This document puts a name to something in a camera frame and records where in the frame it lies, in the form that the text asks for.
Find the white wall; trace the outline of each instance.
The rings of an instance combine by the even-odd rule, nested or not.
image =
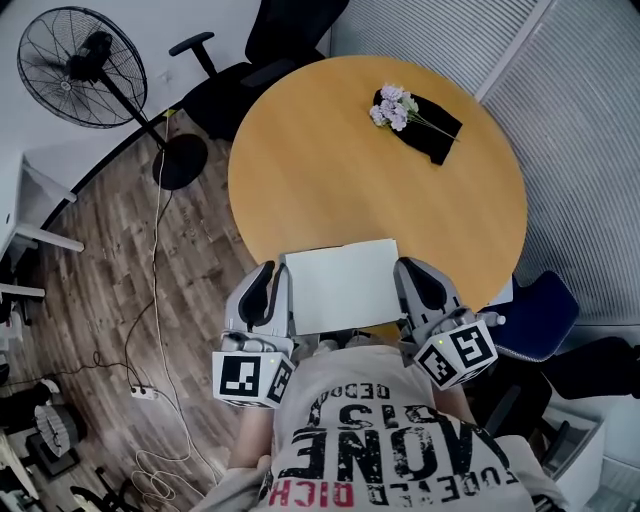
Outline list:
[[[19,154],[27,152],[35,167],[71,188],[139,127],[135,122],[109,130],[75,126],[31,97],[18,75],[16,54],[24,29],[40,13],[78,5],[118,25],[145,65],[149,96],[144,110],[151,118],[206,78],[191,52],[172,58],[169,48],[199,32],[212,31],[216,37],[205,45],[219,70],[244,61],[259,4],[259,0],[13,0],[0,14],[0,176],[4,165],[15,165]],[[168,82],[160,78],[166,72]]]

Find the floor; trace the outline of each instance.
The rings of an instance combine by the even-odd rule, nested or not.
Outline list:
[[[200,133],[182,112],[171,118],[170,134]],[[210,141],[207,166],[185,189],[176,191],[162,219],[157,255],[158,296],[168,367],[193,439],[220,475],[237,426],[236,410],[214,401],[211,352],[223,328],[225,299],[255,263],[234,224],[227,191],[230,144]],[[124,360],[124,342],[136,316],[152,299],[151,258],[157,186],[151,178],[156,153],[147,136],[134,143],[79,194],[51,230],[84,242],[81,253],[41,246],[35,284],[43,304],[30,306],[33,326],[9,353],[10,381],[90,365],[98,352],[103,364]],[[169,197],[163,192],[162,204]],[[133,331],[129,355],[140,378],[172,396],[156,339],[153,308]],[[187,441],[166,400],[131,397],[121,367],[89,369],[60,376],[65,401],[73,403],[89,427],[77,451],[80,466],[50,483],[38,477],[48,510],[76,508],[69,487],[104,492],[93,470],[104,466],[114,485],[136,468],[137,450],[169,458],[186,454]],[[15,386],[18,391],[25,386]],[[202,493],[213,485],[201,461],[145,467],[178,473]],[[136,479],[140,486],[144,479]],[[188,510],[199,496],[173,479],[173,502]]]

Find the table top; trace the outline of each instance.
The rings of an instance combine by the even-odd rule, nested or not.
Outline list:
[[[11,243],[18,222],[22,155],[4,155],[3,160],[0,166],[0,258]]]
[[[442,166],[373,124],[385,83],[463,123]],[[510,278],[527,227],[523,178],[493,118],[449,80],[387,57],[327,59],[271,87],[238,131],[229,192],[257,262],[395,238],[400,255],[447,274],[474,310]]]

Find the white sheet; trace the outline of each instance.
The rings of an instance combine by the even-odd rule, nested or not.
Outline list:
[[[393,239],[283,256],[291,272],[296,333],[394,322],[402,316],[393,280]]]

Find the cord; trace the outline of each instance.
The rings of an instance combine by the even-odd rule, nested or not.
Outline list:
[[[173,199],[173,191],[171,191],[171,194],[169,195],[169,199],[167,200],[166,204],[164,205],[164,208],[162,209],[162,212],[160,213],[160,217],[158,219],[158,223],[162,220],[162,217],[164,217],[165,212],[167,211],[167,207],[169,206],[169,203],[171,202],[171,199]],[[129,341],[131,341],[131,335],[133,334],[134,329],[136,328],[136,325],[138,325],[138,322],[140,322],[140,320],[142,320],[142,317],[144,316],[144,314],[149,310],[149,308],[153,305],[153,299],[151,299],[149,301],[149,303],[142,309],[142,311],[140,311],[140,313],[138,313],[138,316],[136,317],[136,319],[133,321],[133,324],[131,324],[131,327],[129,328],[129,332],[127,333],[127,338],[124,342],[124,364],[127,365],[127,367],[129,366],[129,351],[128,351],[128,347],[129,347]],[[129,387],[133,388],[133,385],[131,384],[131,379],[129,378],[129,369],[127,368],[127,382],[129,383]]]
[[[138,492],[140,492],[140,494],[142,495],[142,500],[147,505],[151,506],[149,504],[149,502],[147,501],[147,498],[149,498],[149,499],[152,499],[152,500],[159,501],[160,503],[162,503],[164,505],[168,505],[168,506],[170,506],[171,508],[173,508],[175,510],[179,510],[175,505],[172,505],[171,503],[167,503],[168,501],[173,501],[175,499],[175,497],[177,496],[175,490],[166,481],[164,481],[162,478],[159,478],[158,475],[172,476],[174,478],[177,478],[178,480],[181,480],[182,482],[187,484],[187,486],[191,490],[193,490],[195,493],[197,493],[201,498],[204,498],[204,494],[202,494],[198,489],[193,487],[189,482],[187,482],[180,475],[176,475],[175,473],[170,473],[168,471],[160,471],[160,470],[158,470],[158,471],[154,471],[153,473],[151,473],[150,471],[145,470],[142,467],[142,463],[141,463],[141,460],[140,460],[140,456],[141,455],[148,455],[148,456],[156,457],[157,459],[163,460],[165,462],[186,462],[187,460],[189,460],[191,458],[191,447],[193,446],[195,448],[195,445],[193,444],[193,440],[191,439],[191,433],[189,432],[189,428],[187,427],[187,424],[185,423],[184,418],[180,414],[180,411],[177,409],[175,404],[171,401],[171,399],[165,393],[163,393],[162,391],[158,390],[158,394],[161,397],[163,397],[167,402],[169,402],[169,405],[171,406],[171,408],[178,415],[178,418],[180,418],[182,428],[184,429],[184,433],[185,433],[185,436],[187,438],[187,455],[185,455],[184,457],[169,458],[169,457],[164,457],[162,455],[158,455],[157,453],[150,452],[148,450],[138,450],[136,452],[136,464],[138,465],[138,467],[140,469],[139,470],[134,470],[131,473],[131,481],[133,482],[134,487],[136,489],[138,489]],[[142,491],[137,486],[137,484],[135,483],[135,476],[136,475],[144,475],[144,476],[149,477],[149,482],[150,482],[151,487],[153,487],[153,490],[155,492],[144,492],[144,491]],[[162,489],[158,488],[157,484],[160,484],[162,486]]]
[[[168,139],[168,136],[169,136],[169,117],[167,117],[167,122],[166,122],[166,127],[165,127],[165,140]],[[182,427],[184,429],[184,432],[185,432],[185,436],[187,437],[187,455],[184,456],[184,457],[179,457],[179,458],[172,459],[172,458],[165,457],[163,455],[158,455],[158,454],[150,452],[148,450],[138,450],[136,452],[136,464],[138,465],[139,469],[135,470],[135,471],[133,471],[131,473],[131,481],[133,482],[133,485],[135,486],[135,488],[138,489],[138,491],[142,494],[143,501],[147,505],[149,505],[149,503],[147,502],[147,498],[148,498],[148,499],[155,500],[155,501],[158,501],[160,503],[163,503],[165,505],[168,505],[169,507],[171,507],[171,508],[173,508],[175,510],[178,510],[178,508],[176,506],[174,506],[171,503],[169,503],[170,501],[172,501],[176,497],[175,490],[165,480],[160,478],[158,475],[166,475],[166,476],[172,476],[174,478],[177,478],[177,479],[181,480],[182,482],[186,483],[189,486],[189,488],[191,488],[193,491],[198,493],[198,495],[200,495],[201,497],[204,498],[204,495],[200,491],[195,489],[191,484],[189,484],[184,478],[182,478],[179,475],[176,475],[174,473],[170,473],[170,472],[167,472],[167,471],[154,471],[153,473],[151,473],[150,471],[147,471],[141,464],[141,461],[140,461],[140,455],[141,454],[146,454],[147,456],[156,457],[157,459],[163,460],[165,462],[186,462],[187,460],[192,458],[191,449],[193,448],[193,450],[197,453],[198,457],[200,457],[202,462],[204,462],[205,465],[211,471],[211,476],[213,477],[213,482],[214,482],[215,485],[218,485],[218,480],[217,480],[217,477],[216,477],[215,470],[213,469],[211,464],[209,464],[209,462],[207,462],[207,460],[203,457],[203,455],[200,453],[200,450],[198,450],[198,447],[193,442],[193,438],[191,437],[191,432],[189,431],[189,427],[187,426],[187,422],[185,420],[184,413],[182,411],[182,406],[180,405],[180,399],[178,397],[178,391],[176,389],[175,384],[173,383],[173,379],[171,378],[171,374],[169,373],[169,367],[168,367],[168,363],[167,363],[167,356],[166,356],[166,353],[164,351],[164,343],[162,342],[162,329],[161,329],[161,326],[160,326],[160,313],[159,313],[159,309],[158,309],[158,275],[157,275],[157,267],[156,267],[156,257],[157,257],[157,254],[158,254],[158,242],[159,242],[158,228],[159,228],[159,225],[160,225],[160,220],[162,219],[162,215],[164,214],[164,211],[166,210],[166,207],[168,206],[169,201],[171,200],[171,197],[169,197],[169,201],[167,201],[167,204],[165,205],[163,211],[160,212],[160,203],[161,203],[161,198],[162,198],[162,186],[161,186],[161,183],[162,183],[162,173],[164,171],[164,162],[165,162],[165,152],[163,151],[162,152],[162,161],[161,161],[161,164],[160,164],[160,172],[158,173],[158,199],[157,199],[157,202],[156,202],[156,219],[155,219],[155,225],[154,225],[153,254],[152,254],[152,260],[151,260],[152,261],[151,270],[152,270],[152,275],[153,275],[153,286],[152,286],[152,289],[153,289],[153,300],[141,312],[140,317],[142,317],[144,312],[151,306],[151,304],[153,304],[154,312],[155,312],[155,319],[156,319],[157,341],[158,341],[158,345],[160,346],[160,353],[162,355],[162,362],[163,362],[163,366],[164,366],[165,375],[166,375],[167,381],[171,385],[171,389],[173,390],[173,397],[174,397],[175,403],[174,403],[174,401],[171,400],[171,398],[169,398],[169,396],[167,396],[162,391],[158,390],[158,393],[160,394],[160,396],[164,397],[169,402],[169,404],[171,405],[172,409],[174,410],[174,412],[178,416],[178,419],[180,420],[180,423],[181,423],[181,425],[182,425]],[[144,492],[144,491],[142,491],[134,481],[135,475],[145,475],[145,476],[147,476],[149,478],[149,484],[153,488],[154,492]]]
[[[125,364],[125,363],[102,364],[101,359],[102,359],[102,354],[100,354],[100,352],[98,350],[96,350],[93,353],[93,364],[92,365],[83,364],[79,368],[77,368],[75,370],[71,370],[71,371],[61,370],[61,371],[53,372],[53,373],[49,372],[49,373],[46,373],[46,374],[42,375],[41,377],[37,377],[35,379],[21,380],[21,381],[18,381],[18,382],[7,382],[7,383],[3,384],[0,387],[4,388],[4,387],[8,387],[8,386],[18,386],[20,384],[31,384],[33,382],[39,382],[40,380],[42,380],[44,378],[57,377],[58,375],[75,375],[76,373],[80,373],[81,371],[84,371],[84,370],[94,370],[96,368],[112,368],[114,366],[122,366],[122,367],[126,368],[127,369],[127,373],[129,373],[129,372],[133,373],[133,375],[135,376],[135,378],[138,381],[138,383],[140,385],[142,385],[142,383],[140,382],[140,378],[138,377],[138,373],[131,366],[129,366],[129,365]]]

